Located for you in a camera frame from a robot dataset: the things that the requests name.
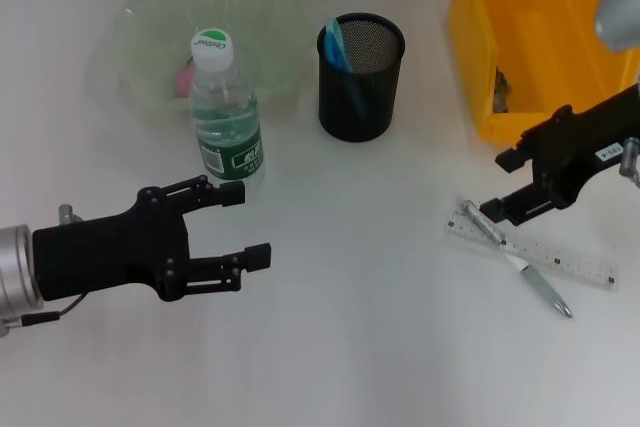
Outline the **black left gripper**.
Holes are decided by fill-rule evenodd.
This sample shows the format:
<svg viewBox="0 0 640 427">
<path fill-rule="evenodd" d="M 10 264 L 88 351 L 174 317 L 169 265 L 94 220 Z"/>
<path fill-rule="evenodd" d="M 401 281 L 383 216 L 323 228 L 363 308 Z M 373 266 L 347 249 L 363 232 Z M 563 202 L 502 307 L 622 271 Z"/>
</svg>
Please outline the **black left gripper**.
<svg viewBox="0 0 640 427">
<path fill-rule="evenodd" d="M 143 188 L 123 213 L 36 230 L 33 261 L 40 294 L 53 301 L 142 284 L 173 302 L 185 295 L 238 292 L 243 272 L 270 267 L 271 245 L 190 260 L 183 215 L 244 204 L 245 197 L 242 181 L 214 186 L 201 175 L 164 188 Z"/>
</svg>

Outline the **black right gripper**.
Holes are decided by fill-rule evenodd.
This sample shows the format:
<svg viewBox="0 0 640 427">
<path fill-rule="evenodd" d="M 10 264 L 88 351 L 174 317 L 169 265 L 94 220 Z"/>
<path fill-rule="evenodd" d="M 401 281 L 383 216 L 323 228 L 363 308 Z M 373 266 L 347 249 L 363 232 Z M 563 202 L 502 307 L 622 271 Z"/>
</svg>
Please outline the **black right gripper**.
<svg viewBox="0 0 640 427">
<path fill-rule="evenodd" d="M 613 146 L 638 137 L 636 84 L 582 113 L 562 107 L 495 158 L 507 173 L 530 160 L 532 184 L 482 203 L 480 211 L 494 223 L 519 226 L 550 210 L 567 208 L 592 177 L 621 158 Z"/>
</svg>

